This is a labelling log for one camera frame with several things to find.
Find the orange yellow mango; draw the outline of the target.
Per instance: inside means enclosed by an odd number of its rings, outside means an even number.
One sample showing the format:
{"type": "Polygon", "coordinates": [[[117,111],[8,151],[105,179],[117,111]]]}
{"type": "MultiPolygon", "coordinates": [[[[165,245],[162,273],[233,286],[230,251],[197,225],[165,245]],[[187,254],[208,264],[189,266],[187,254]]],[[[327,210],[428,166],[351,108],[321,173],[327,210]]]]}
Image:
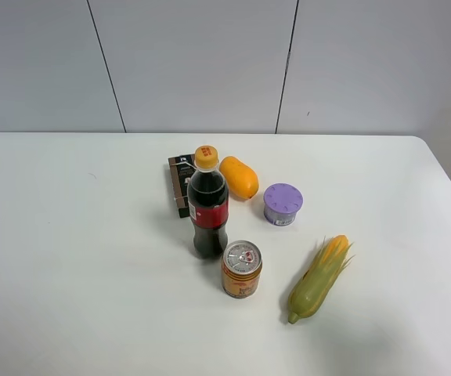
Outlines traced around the orange yellow mango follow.
{"type": "Polygon", "coordinates": [[[229,190],[242,200],[249,200],[256,195],[259,189],[258,176],[252,168],[238,160],[236,157],[225,157],[219,171],[224,175],[229,190]]]}

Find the purple lidded round container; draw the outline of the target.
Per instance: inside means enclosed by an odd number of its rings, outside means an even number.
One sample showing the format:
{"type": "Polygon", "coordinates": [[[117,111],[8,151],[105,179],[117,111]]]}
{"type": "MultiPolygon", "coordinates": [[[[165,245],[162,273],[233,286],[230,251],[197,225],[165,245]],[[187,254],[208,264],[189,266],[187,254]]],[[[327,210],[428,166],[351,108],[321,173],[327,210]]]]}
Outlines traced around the purple lidded round container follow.
{"type": "Polygon", "coordinates": [[[264,216],[274,226],[289,226],[303,205],[303,196],[294,186],[275,183],[263,195],[264,216]]]}

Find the dark brown rectangular box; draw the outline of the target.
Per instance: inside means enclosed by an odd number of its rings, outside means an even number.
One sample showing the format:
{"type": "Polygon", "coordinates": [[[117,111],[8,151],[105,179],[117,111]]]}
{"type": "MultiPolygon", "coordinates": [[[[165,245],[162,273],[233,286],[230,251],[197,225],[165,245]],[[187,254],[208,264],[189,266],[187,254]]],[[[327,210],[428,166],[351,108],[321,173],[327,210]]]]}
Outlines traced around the dark brown rectangular box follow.
{"type": "Polygon", "coordinates": [[[174,200],[180,218],[189,217],[187,187],[196,171],[194,154],[183,154],[168,159],[174,200]]]}

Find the gold drink can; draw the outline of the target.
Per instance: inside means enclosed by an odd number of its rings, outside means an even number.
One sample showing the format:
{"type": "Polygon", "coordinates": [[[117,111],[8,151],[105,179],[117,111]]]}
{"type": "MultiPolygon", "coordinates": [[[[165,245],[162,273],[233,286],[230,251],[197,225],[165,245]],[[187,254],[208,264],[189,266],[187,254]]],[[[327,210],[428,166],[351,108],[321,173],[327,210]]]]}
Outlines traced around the gold drink can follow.
{"type": "Polygon", "coordinates": [[[247,240],[229,244],[222,255],[222,288],[233,298],[252,296],[262,271],[262,254],[259,248],[247,240]]]}

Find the cola bottle yellow cap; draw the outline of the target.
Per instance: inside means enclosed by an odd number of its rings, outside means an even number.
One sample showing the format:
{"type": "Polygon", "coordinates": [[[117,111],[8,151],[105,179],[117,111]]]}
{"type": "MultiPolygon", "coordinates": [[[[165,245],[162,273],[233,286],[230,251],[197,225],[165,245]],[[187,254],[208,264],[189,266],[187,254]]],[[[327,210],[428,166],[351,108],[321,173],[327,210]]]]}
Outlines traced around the cola bottle yellow cap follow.
{"type": "Polygon", "coordinates": [[[228,244],[229,188],[218,170],[218,151],[203,145],[194,154],[196,171],[187,186],[193,245],[203,259],[219,258],[228,244]]]}

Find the green husked corn cob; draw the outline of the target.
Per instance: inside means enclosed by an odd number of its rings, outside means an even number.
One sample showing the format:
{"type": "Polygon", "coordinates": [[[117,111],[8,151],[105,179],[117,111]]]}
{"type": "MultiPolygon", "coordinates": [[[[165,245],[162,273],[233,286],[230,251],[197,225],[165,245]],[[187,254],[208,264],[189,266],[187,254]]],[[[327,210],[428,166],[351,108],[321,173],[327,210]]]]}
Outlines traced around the green husked corn cob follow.
{"type": "Polygon", "coordinates": [[[345,235],[338,235],[319,248],[308,270],[290,292],[287,302],[289,324],[309,318],[319,310],[335,281],[349,265],[351,246],[345,235]]]}

